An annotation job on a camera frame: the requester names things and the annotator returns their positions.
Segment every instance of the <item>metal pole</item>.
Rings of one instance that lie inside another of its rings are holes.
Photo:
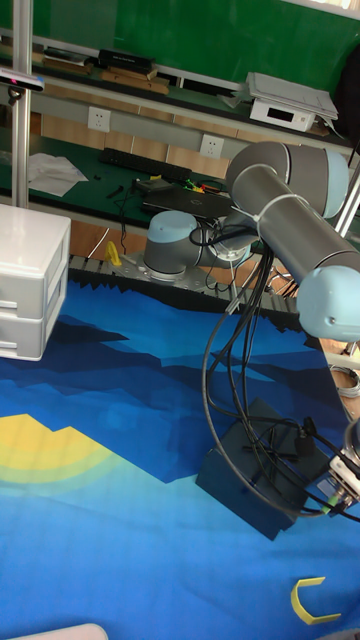
[[[335,231],[343,238],[346,236],[352,220],[360,204],[360,162],[350,180],[349,191],[338,215]]]
[[[32,71],[33,0],[13,0],[13,68],[31,75]],[[28,160],[30,139],[31,91],[13,106],[12,138],[12,204],[28,208]]]

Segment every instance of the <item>robotic arm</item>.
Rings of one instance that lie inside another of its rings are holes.
[[[359,340],[360,255],[326,222],[346,195],[344,158],[323,149],[258,143],[234,158],[226,182],[234,213],[215,230],[204,230],[183,212],[158,214],[145,264],[167,275],[190,265],[228,268],[244,261],[260,237],[300,285],[303,328],[316,337]]]

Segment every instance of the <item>black bag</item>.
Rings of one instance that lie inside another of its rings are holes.
[[[360,147],[360,45],[350,53],[335,89],[334,104],[339,118],[335,129],[346,136],[355,148]]]

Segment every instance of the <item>green wall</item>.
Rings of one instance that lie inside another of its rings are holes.
[[[11,0],[0,26],[11,28]],[[335,88],[360,22],[281,0],[34,0],[34,33],[117,47],[242,82],[248,71]]]

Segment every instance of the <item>yellow plastic piece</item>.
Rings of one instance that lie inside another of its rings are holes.
[[[110,260],[110,262],[114,265],[114,267],[120,267],[120,265],[121,265],[121,260],[119,258],[119,254],[117,252],[117,249],[116,249],[114,243],[111,240],[106,245],[105,260],[107,262]]]
[[[306,624],[320,624],[321,622],[332,622],[341,616],[341,613],[334,613],[329,616],[312,616],[302,606],[299,600],[298,588],[299,587],[315,587],[318,584],[324,582],[325,578],[307,578],[304,580],[298,580],[291,592],[291,604],[295,613]]]

